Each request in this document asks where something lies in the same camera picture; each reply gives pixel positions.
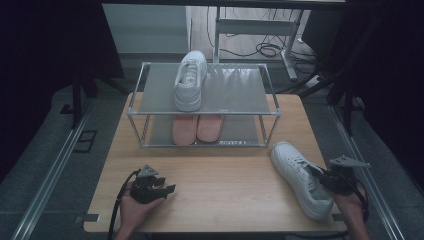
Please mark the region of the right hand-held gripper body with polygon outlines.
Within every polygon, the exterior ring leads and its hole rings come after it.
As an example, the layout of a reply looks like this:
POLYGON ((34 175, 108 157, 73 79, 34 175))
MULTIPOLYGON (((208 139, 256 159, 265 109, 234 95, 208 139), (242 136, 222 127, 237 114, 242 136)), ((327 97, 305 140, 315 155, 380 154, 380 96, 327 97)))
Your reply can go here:
POLYGON ((370 167, 369 163, 341 156, 329 161, 329 167, 324 170, 324 176, 328 181, 328 188, 336 194, 350 195, 356 190, 357 178, 355 168, 370 167))

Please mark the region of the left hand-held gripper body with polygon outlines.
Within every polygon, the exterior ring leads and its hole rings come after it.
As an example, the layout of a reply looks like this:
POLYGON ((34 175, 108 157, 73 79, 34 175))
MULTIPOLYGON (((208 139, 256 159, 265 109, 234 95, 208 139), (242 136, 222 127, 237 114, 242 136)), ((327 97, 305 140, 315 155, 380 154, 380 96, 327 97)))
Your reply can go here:
POLYGON ((162 195, 160 189, 162 186, 155 187, 154 180, 159 172, 146 164, 136 174, 136 179, 131 187, 130 196, 142 204, 151 203, 154 200, 165 198, 167 195, 162 195))

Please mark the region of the white sneaker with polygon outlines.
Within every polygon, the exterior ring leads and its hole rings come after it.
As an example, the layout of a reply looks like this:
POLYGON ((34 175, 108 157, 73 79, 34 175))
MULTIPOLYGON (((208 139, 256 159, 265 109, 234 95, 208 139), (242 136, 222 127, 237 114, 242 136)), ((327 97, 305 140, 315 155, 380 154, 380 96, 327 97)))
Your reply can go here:
POLYGON ((200 108, 206 74, 207 61, 201 51, 191 51, 181 60, 174 83, 175 105, 179 111, 192 112, 200 108))
POLYGON ((322 170, 288 142, 278 142, 272 147, 271 161, 293 189, 303 213, 310 219, 324 220, 334 199, 311 173, 312 170, 322 173, 322 170))

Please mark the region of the pink slipper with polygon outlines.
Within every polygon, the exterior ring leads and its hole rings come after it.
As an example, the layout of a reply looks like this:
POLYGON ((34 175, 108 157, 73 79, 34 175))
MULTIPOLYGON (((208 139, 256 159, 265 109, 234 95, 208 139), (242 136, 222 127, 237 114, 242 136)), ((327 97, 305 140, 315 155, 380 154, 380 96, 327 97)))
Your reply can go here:
POLYGON ((176 115, 173 120, 173 142, 187 146, 196 141, 197 115, 176 115))
POLYGON ((201 115, 198 120, 197 137, 204 142, 219 139, 223 127, 223 115, 201 115))

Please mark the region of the metal shoe rack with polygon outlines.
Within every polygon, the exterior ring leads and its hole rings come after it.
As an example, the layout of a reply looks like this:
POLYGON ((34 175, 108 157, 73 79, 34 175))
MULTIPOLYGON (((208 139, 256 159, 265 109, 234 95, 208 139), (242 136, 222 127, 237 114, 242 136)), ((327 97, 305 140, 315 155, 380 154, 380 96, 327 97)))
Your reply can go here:
MULTIPOLYGON (((181 112, 174 101, 176 63, 144 63, 129 100, 127 116, 143 147, 172 147, 173 121, 181 112)), ((212 63, 202 84, 197 115, 221 115, 222 131, 194 147, 266 147, 281 117, 267 66, 212 63)))

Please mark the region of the person's left hand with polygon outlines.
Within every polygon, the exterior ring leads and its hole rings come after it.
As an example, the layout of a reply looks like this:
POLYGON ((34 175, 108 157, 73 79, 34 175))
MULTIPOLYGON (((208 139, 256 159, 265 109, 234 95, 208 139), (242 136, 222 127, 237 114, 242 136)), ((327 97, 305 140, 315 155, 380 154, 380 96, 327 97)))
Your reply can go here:
POLYGON ((134 233, 143 223, 148 213, 161 205, 164 201, 164 198, 160 198, 151 203, 142 204, 137 202, 130 195, 124 195, 120 203, 121 223, 118 232, 127 234, 134 233))

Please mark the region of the person's right hand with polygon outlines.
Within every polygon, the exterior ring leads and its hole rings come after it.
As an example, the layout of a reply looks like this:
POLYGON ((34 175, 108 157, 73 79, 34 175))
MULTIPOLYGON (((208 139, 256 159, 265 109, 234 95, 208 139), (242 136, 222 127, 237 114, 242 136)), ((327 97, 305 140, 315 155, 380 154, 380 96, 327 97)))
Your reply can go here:
POLYGON ((355 193, 350 195, 333 193, 332 196, 346 223, 364 222, 362 202, 355 193))

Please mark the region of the black metal stand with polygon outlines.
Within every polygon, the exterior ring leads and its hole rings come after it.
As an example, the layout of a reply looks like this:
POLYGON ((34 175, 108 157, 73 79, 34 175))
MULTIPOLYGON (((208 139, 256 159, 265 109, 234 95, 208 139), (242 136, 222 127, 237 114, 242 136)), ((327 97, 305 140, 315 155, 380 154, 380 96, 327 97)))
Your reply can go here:
POLYGON ((298 80, 293 86, 287 88, 287 90, 292 94, 298 95, 300 98, 306 98, 319 90, 331 86, 326 96, 326 102, 329 105, 337 105, 341 100, 344 101, 344 105, 342 106, 342 126, 348 135, 352 136, 352 113, 358 110, 358 107, 354 105, 353 80, 351 77, 348 77, 348 71, 342 68, 335 73, 325 76, 323 80, 318 81, 312 87, 307 87, 306 84, 322 70, 322 67, 317 67, 303 80, 298 80))
POLYGON ((99 88, 95 83, 95 80, 99 79, 101 82, 109 85, 118 92, 128 95, 130 91, 119 84, 112 77, 106 74, 100 73, 99 71, 89 69, 77 69, 72 75, 72 104, 64 105, 60 111, 61 114, 71 114, 73 121, 71 128, 75 129, 77 125, 82 121, 82 100, 81 91, 84 91, 88 98, 96 98, 99 93, 99 88))

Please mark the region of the white power strip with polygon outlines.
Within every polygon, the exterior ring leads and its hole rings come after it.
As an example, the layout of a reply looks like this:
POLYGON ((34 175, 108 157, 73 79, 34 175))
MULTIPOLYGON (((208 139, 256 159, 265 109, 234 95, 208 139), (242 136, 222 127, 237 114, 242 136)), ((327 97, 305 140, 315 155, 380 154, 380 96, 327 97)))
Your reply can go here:
POLYGON ((315 75, 311 80, 309 80, 306 84, 306 88, 311 88, 322 81, 322 78, 319 75, 315 75))

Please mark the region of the dark curtain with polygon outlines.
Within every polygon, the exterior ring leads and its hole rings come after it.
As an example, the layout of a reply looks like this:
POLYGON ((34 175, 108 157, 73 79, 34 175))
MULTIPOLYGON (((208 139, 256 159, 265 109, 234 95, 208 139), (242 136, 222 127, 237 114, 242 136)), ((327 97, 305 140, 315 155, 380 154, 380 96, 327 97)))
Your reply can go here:
POLYGON ((74 79, 124 76, 104 0, 0 0, 0 183, 74 79))
POLYGON ((349 77, 365 119, 424 189, 424 0, 391 0, 349 77))

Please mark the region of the white cabinet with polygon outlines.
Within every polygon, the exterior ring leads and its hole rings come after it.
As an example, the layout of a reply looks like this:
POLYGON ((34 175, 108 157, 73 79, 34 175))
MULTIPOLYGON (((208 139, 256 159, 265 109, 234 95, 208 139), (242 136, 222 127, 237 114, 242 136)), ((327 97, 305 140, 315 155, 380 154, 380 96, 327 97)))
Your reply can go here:
POLYGON ((184 54, 190 49, 191 13, 185 6, 103 4, 121 54, 184 54))

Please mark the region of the metal floor rail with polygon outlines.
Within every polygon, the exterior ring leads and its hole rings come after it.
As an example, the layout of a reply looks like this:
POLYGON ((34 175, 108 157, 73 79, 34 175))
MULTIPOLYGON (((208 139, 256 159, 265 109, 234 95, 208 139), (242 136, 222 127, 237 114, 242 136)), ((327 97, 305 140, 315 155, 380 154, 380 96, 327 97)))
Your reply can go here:
POLYGON ((29 240, 30 236, 37 225, 43 210, 45 209, 54 188, 69 160, 69 157, 79 139, 89 114, 94 106, 95 100, 89 98, 83 106, 80 122, 70 131, 64 145, 59 154, 53 161, 44 180, 39 186, 35 196, 26 209, 21 221, 16 227, 10 240, 29 240))
MULTIPOLYGON (((335 125, 337 126, 338 132, 343 139, 346 148, 348 149, 349 155, 358 160, 360 163, 364 163, 365 159, 363 158, 356 142, 349 135, 348 131, 345 129, 342 122, 342 115, 337 110, 335 106, 328 107, 329 114, 333 118, 335 125)), ((386 229, 387 234, 391 240, 405 240, 404 235, 399 228, 398 221, 393 215, 389 205, 384 199, 381 191, 379 190, 374 178, 372 177, 371 171, 368 167, 362 167, 357 170, 358 175, 364 181, 365 186, 370 193, 373 205, 383 223, 383 226, 386 229)))

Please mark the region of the grey table corner bracket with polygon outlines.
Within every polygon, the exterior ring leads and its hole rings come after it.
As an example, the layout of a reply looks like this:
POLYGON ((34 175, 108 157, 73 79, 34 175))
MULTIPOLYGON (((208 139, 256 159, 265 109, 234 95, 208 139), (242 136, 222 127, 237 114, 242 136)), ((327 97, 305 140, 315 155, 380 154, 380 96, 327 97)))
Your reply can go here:
POLYGON ((100 218, 99 214, 85 214, 85 215, 78 215, 75 218, 75 222, 77 224, 81 224, 84 222, 98 222, 100 218))

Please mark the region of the white desk frame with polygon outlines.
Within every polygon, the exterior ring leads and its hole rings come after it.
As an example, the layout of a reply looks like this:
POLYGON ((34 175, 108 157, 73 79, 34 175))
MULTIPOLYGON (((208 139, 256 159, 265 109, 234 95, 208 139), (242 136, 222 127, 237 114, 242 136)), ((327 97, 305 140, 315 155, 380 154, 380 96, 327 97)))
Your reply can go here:
POLYGON ((213 62, 218 63, 220 59, 220 36, 222 34, 241 35, 263 35, 263 36, 285 36, 285 43, 280 55, 285 64, 286 71, 291 81, 297 81, 294 64, 290 59, 290 53, 296 40, 298 29, 304 11, 300 10, 293 21, 284 20, 236 20, 220 17, 220 7, 216 9, 215 17, 215 46, 213 50, 213 62))

